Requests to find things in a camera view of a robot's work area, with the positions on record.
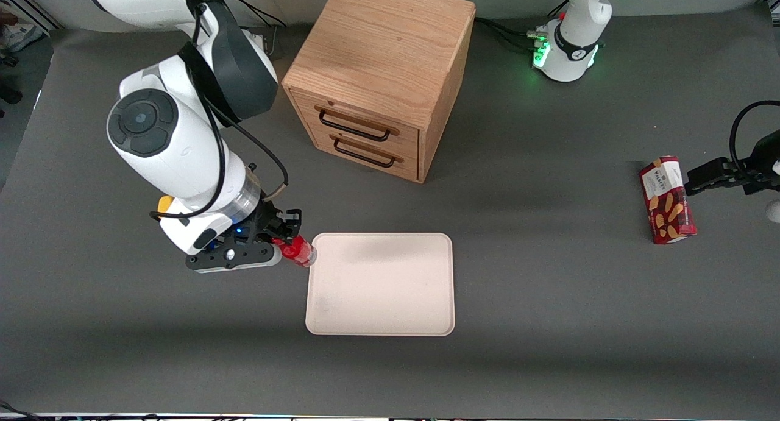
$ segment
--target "gray mat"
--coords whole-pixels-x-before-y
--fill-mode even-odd
[[[281,33],[280,73],[305,32]],[[475,26],[425,185],[318,152],[282,93],[246,121],[289,168],[278,204],[303,209],[307,237],[452,238],[455,331],[410,339],[307,333],[291,264],[187,271],[147,217],[158,191],[104,130],[119,81],[183,35],[59,35],[0,194],[0,395],[40,412],[777,419],[774,194],[700,194],[700,235],[653,246],[636,177],[660,155],[727,154],[736,113],[776,97],[768,11],[616,18],[604,40],[564,85]],[[777,118],[746,118],[741,153]]]

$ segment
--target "wooden drawer cabinet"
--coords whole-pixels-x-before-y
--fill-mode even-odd
[[[314,145],[424,182],[474,13],[465,0],[328,0],[282,80]]]

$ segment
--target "black metal handle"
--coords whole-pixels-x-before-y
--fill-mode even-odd
[[[373,165],[381,166],[382,168],[390,168],[393,165],[393,163],[395,163],[395,157],[391,157],[390,158],[390,162],[384,163],[384,162],[379,162],[378,160],[373,160],[370,157],[365,157],[364,155],[355,154],[354,152],[351,152],[349,150],[341,149],[341,148],[339,148],[339,142],[340,142],[340,140],[338,140],[338,139],[333,140],[333,148],[337,152],[340,152],[340,154],[351,155],[351,157],[353,157],[355,159],[364,160],[364,161],[366,161],[368,163],[373,163]]]
[[[334,129],[343,130],[344,132],[351,133],[353,135],[358,135],[366,140],[376,141],[377,143],[384,143],[384,141],[388,140],[388,137],[390,136],[390,130],[385,130],[385,134],[382,136],[376,136],[376,135],[370,135],[368,133],[360,132],[360,130],[351,129],[351,127],[347,127],[346,125],[337,124],[331,121],[328,121],[325,118],[325,110],[320,110],[320,122],[327,125],[328,127],[333,127]]]

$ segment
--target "red bottle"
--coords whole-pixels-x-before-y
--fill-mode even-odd
[[[317,249],[300,235],[292,239],[292,244],[287,244],[278,238],[272,240],[282,250],[282,256],[292,260],[298,266],[309,267],[317,259]]]

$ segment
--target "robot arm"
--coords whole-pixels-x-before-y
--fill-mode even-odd
[[[270,60],[223,0],[161,5],[148,7],[145,15],[116,15],[168,26],[184,19],[176,8],[191,11],[188,22],[176,25],[192,24],[198,44],[126,77],[107,122],[114,150],[167,194],[153,217],[191,255],[187,265],[196,271],[269,266],[281,255],[300,265],[314,262],[314,249],[298,236],[300,210],[276,210],[254,166],[245,166],[219,133],[270,109],[278,88]]]
[[[553,18],[529,33],[543,37],[533,66],[557,82],[579,79],[593,65],[598,39],[611,18],[609,0],[569,0],[562,18]]]
[[[729,136],[730,158],[718,157],[688,172],[685,185],[688,196],[711,188],[743,187],[747,196],[765,189],[780,191],[780,130],[764,136],[745,159],[736,155],[736,133],[739,124],[750,110],[761,105],[780,105],[780,101],[753,102],[735,119]]]

